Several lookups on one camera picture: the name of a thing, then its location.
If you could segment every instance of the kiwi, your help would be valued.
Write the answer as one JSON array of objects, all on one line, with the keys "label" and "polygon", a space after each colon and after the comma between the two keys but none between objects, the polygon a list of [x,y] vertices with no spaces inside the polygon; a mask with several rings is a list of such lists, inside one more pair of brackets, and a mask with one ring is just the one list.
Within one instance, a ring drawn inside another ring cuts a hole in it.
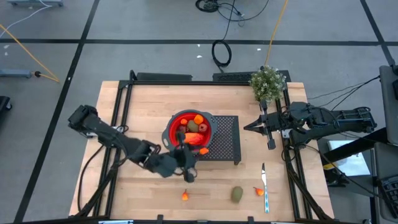
[{"label": "kiwi", "polygon": [[232,189],[231,200],[234,203],[239,203],[243,195],[243,189],[239,186]]}]

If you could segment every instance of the black wheel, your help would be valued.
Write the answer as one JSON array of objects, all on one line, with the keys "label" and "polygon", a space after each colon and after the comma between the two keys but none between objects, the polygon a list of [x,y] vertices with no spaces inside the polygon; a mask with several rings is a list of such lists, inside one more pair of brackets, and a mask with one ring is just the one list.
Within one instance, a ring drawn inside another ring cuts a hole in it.
[{"label": "black wheel", "polygon": [[6,110],[11,110],[12,109],[12,104],[10,104],[10,102],[8,102],[7,106],[6,106]]}]

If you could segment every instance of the black cable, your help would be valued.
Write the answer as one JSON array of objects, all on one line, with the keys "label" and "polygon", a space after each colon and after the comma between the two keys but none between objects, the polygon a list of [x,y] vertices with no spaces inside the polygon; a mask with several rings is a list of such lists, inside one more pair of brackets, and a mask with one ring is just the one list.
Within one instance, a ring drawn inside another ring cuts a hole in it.
[{"label": "black cable", "polygon": [[314,100],[314,99],[317,99],[317,98],[319,98],[319,97],[328,96],[328,95],[330,95],[330,94],[338,93],[338,92],[340,92],[340,91],[344,91],[344,90],[346,90],[346,89],[349,89],[349,88],[352,88],[352,87],[356,87],[356,86],[358,86],[358,85],[360,85],[360,84],[363,84],[363,83],[365,83],[365,82],[358,83],[358,84],[355,84],[355,85],[352,85],[352,86],[348,86],[348,87],[346,87],[346,88],[344,88],[344,89],[341,89],[341,90],[336,90],[336,91],[333,91],[333,92],[330,92],[330,93],[325,93],[325,94],[322,94],[322,95],[319,95],[319,96],[316,96],[316,97],[308,98],[308,100]]},{"label": "black cable", "polygon": [[342,96],[344,96],[344,95],[347,95],[347,94],[351,93],[351,92],[354,91],[354,90],[355,90],[355,88],[353,88],[352,90],[350,90],[350,91],[348,91],[348,92],[346,92],[346,93],[343,93],[343,94],[341,94],[341,95],[339,95],[339,96],[333,98],[331,101],[329,101],[329,102],[327,102],[327,103],[325,103],[324,105],[321,105],[321,106],[327,106],[327,105],[329,105],[331,102],[337,100],[338,98],[340,98],[340,97],[342,97]]},{"label": "black cable", "polygon": [[336,116],[335,116],[330,110],[328,110],[328,109],[326,109],[326,108],[319,107],[319,106],[315,106],[314,108],[317,108],[317,109],[319,109],[319,110],[326,111],[326,112],[333,118],[333,121],[335,122],[335,123],[333,123],[333,126],[336,128],[335,125],[337,124],[337,128],[336,128],[336,129],[339,129],[340,123],[338,122]]},{"label": "black cable", "polygon": [[99,149],[97,149],[97,151],[87,160],[85,166],[81,170],[81,175],[80,175],[80,180],[79,180],[79,187],[78,187],[78,190],[77,190],[77,209],[78,209],[79,212],[81,212],[80,195],[81,195],[81,186],[83,185],[83,176],[84,176],[85,171],[86,171],[86,169],[88,167],[88,164],[91,162],[91,160],[94,159],[94,157],[96,157],[98,155],[98,153],[100,153],[102,148],[104,148],[104,145],[102,145],[101,147],[99,147]]},{"label": "black cable", "polygon": [[378,194],[375,194],[373,191],[370,191],[370,190],[367,189],[366,187],[363,187],[362,185],[360,185],[359,183],[357,183],[357,182],[354,181],[353,179],[349,178],[344,172],[342,172],[339,168],[337,168],[337,166],[335,166],[332,162],[330,162],[330,160],[329,160],[322,152],[320,152],[318,149],[315,149],[314,147],[309,146],[309,145],[306,145],[306,146],[309,147],[309,148],[314,149],[315,151],[317,151],[317,152],[319,153],[319,155],[321,155],[322,158],[323,158],[324,160],[326,160],[329,164],[331,164],[334,168],[336,168],[336,170],[337,170],[341,175],[343,175],[345,178],[347,178],[349,181],[351,181],[352,183],[354,183],[354,184],[357,185],[358,187],[360,187],[360,188],[362,188],[363,190],[365,190],[367,193],[373,195],[374,197],[378,197],[379,199],[381,199],[381,200],[383,200],[383,201],[385,201],[385,202],[394,203],[394,204],[398,205],[398,203],[393,202],[393,201],[389,200],[388,198],[384,198],[384,197],[382,197],[382,196],[380,196],[380,195],[378,195]]},{"label": "black cable", "polygon": [[218,9],[220,9],[220,7],[221,7],[222,5],[224,5],[224,4],[225,4],[225,5],[231,6],[232,9],[235,9],[236,12],[234,12],[234,13],[235,13],[237,16],[242,16],[241,12],[239,12],[238,9],[237,9],[235,6],[233,6],[232,4],[230,4],[230,3],[226,3],[226,2],[220,3],[220,4],[218,4]]},{"label": "black cable", "polygon": [[327,105],[329,105],[331,102],[337,100],[338,98],[340,98],[340,97],[342,97],[342,96],[345,96],[345,95],[349,94],[349,95],[347,96],[347,97],[349,97],[350,95],[353,94],[353,92],[355,92],[356,90],[360,89],[362,86],[368,84],[369,82],[378,79],[379,77],[380,77],[380,76],[375,77],[375,78],[372,78],[372,79],[370,79],[370,80],[368,80],[368,81],[366,81],[366,82],[363,82],[363,83],[359,83],[359,84],[355,84],[355,85],[346,87],[346,88],[344,88],[344,89],[342,89],[342,90],[337,90],[337,91],[333,91],[333,92],[331,92],[331,93],[327,93],[327,94],[324,94],[324,95],[316,96],[316,97],[314,97],[314,98],[309,98],[309,100],[316,99],[316,98],[319,98],[319,97],[322,97],[322,96],[327,96],[327,95],[330,95],[330,94],[333,94],[333,93],[337,93],[337,92],[339,92],[339,91],[344,91],[344,90],[346,90],[346,89],[348,89],[348,88],[351,88],[351,87],[356,86],[356,87],[352,88],[350,91],[347,91],[346,93],[343,93],[343,94],[341,94],[341,95],[339,95],[339,96],[333,98],[331,101],[329,101],[329,102],[327,102],[327,103],[325,103],[324,105],[321,105],[321,106],[319,106],[319,107],[327,106]]},{"label": "black cable", "polygon": [[[231,10],[231,14],[229,15],[229,18],[231,18],[232,17],[232,12],[233,12],[233,10]],[[229,29],[229,24],[231,23],[231,21],[228,21],[228,26],[226,27],[226,32],[225,32],[225,35],[224,35],[224,37],[221,39],[221,40],[216,40],[216,41],[214,41],[213,42],[213,45],[211,46],[211,56],[213,56],[213,61],[214,61],[214,63],[216,63],[216,65],[217,65],[217,67],[218,67],[218,69],[223,73],[224,71],[221,69],[221,67],[227,67],[230,63],[231,63],[231,59],[232,59],[232,51],[231,51],[231,48],[229,47],[229,45],[224,41],[225,40],[225,37],[226,37],[226,35],[227,35],[227,33],[228,33],[228,29]],[[225,46],[225,48],[227,49],[227,51],[228,51],[228,61],[227,62],[225,62],[225,63],[222,63],[222,62],[220,62],[219,60],[217,60],[217,58],[216,58],[216,55],[215,55],[215,47],[216,47],[216,44],[223,44],[224,46]]]},{"label": "black cable", "polygon": [[[232,21],[232,22],[248,21],[248,20],[251,20],[251,19],[256,18],[257,16],[260,16],[260,14],[266,9],[266,7],[267,7],[267,5],[268,5],[268,2],[269,2],[269,0],[267,0],[266,5],[261,9],[261,11],[260,11],[259,13],[257,13],[255,16],[252,16],[252,17],[247,18],[247,19],[240,19],[240,20],[232,19],[232,20],[231,20],[231,18],[228,19],[228,18],[225,17],[222,13],[220,13],[220,8],[218,8],[217,11],[218,11],[218,13],[219,13],[222,17],[224,17],[225,19],[227,19],[227,20],[229,20],[229,21]],[[236,9],[236,11],[238,12],[238,14],[240,14],[239,16],[242,17],[242,14],[241,14],[237,9]]]},{"label": "black cable", "polygon": [[[125,125],[125,126],[118,126],[117,128],[123,128],[122,133],[124,134],[126,131],[129,130],[129,126]],[[86,169],[88,167],[88,164],[94,159],[94,157],[96,157],[98,155],[98,153],[100,153],[101,149],[104,147],[104,145],[101,145],[101,147],[99,147],[99,149],[97,149],[96,152],[94,152],[94,154],[87,160],[86,164],[84,165],[83,169],[81,170],[81,175],[80,175],[80,179],[79,179],[79,187],[77,190],[77,209],[79,212],[81,212],[81,207],[80,207],[80,195],[81,195],[81,188],[83,186],[83,176],[86,172]]]},{"label": "black cable", "polygon": [[360,89],[362,86],[365,86],[365,85],[368,84],[369,82],[371,82],[371,81],[373,81],[373,80],[376,80],[376,79],[378,79],[378,78],[380,78],[380,75],[379,75],[378,77],[372,78],[371,80],[369,80],[369,81],[363,83],[362,85],[356,87],[354,91],[352,91],[349,95],[347,95],[344,99],[342,99],[342,100],[341,100],[335,107],[333,107],[333,109],[331,109],[331,110],[333,111],[338,105],[340,105],[343,101],[345,101],[345,99],[347,99],[349,96],[351,96],[353,93],[355,93],[355,91],[357,91],[358,89]]}]

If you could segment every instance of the black tape line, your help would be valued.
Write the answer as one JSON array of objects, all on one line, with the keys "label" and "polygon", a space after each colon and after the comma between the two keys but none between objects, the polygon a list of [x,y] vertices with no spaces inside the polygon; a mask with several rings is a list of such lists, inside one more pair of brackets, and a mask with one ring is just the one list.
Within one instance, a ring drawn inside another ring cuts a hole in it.
[{"label": "black tape line", "polygon": [[372,26],[373,32],[376,35],[377,40],[379,41],[380,45],[381,45],[381,49],[383,50],[383,54],[386,57],[387,63],[389,65],[394,64],[394,59],[391,56],[391,53],[386,45],[386,42],[384,41],[383,36],[381,35],[381,32],[376,24],[376,21],[373,18],[372,12],[368,6],[368,4],[366,3],[365,0],[361,0],[361,5],[365,11],[366,16],[368,17],[369,23]]},{"label": "black tape line", "polygon": [[37,160],[36,160],[35,166],[33,168],[32,174],[30,175],[30,179],[29,179],[27,187],[25,189],[24,196],[22,197],[21,203],[19,204],[19,208],[16,213],[14,223],[22,222],[25,217],[26,210],[29,206],[30,199],[32,198],[32,194],[33,194],[33,191],[34,191],[36,183],[37,183],[37,179],[39,178],[40,171],[43,167],[45,157],[49,150],[52,136],[54,134],[55,128],[57,127],[58,119],[60,117],[63,104],[67,97],[68,90],[69,90],[70,84],[72,82],[73,75],[75,74],[76,66],[80,59],[81,51],[83,50],[83,46],[85,44],[85,40],[87,38],[88,31],[90,30],[91,23],[93,22],[94,15],[95,15],[95,12],[97,10],[99,3],[100,3],[100,0],[94,0],[93,6],[91,7],[90,14],[87,18],[86,26],[81,35],[78,47],[75,52],[75,56],[73,57],[72,64],[70,65],[68,75],[65,79],[65,83],[63,84],[60,97],[59,97],[57,105],[55,107],[54,114],[51,118],[50,126],[45,134],[42,147],[40,149],[39,155],[37,156]]},{"label": "black tape line", "polygon": [[[78,44],[80,39],[18,39],[23,44]],[[215,40],[119,40],[86,39],[85,44],[212,44]],[[269,40],[225,40],[227,44],[268,45]],[[12,44],[13,39],[0,39],[0,43]],[[297,46],[378,46],[379,41],[338,41],[338,40],[274,40],[273,45]],[[386,42],[397,46],[398,41]]]}]

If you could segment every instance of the potted plant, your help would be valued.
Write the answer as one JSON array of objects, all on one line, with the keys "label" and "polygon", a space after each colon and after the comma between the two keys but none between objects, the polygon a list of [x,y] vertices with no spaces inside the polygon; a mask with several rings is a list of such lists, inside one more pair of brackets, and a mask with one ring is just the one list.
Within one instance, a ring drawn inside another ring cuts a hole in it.
[{"label": "potted plant", "polygon": [[277,68],[267,65],[254,72],[249,83],[257,101],[266,100],[270,103],[282,97],[282,91],[286,89],[285,80],[286,77]]}]

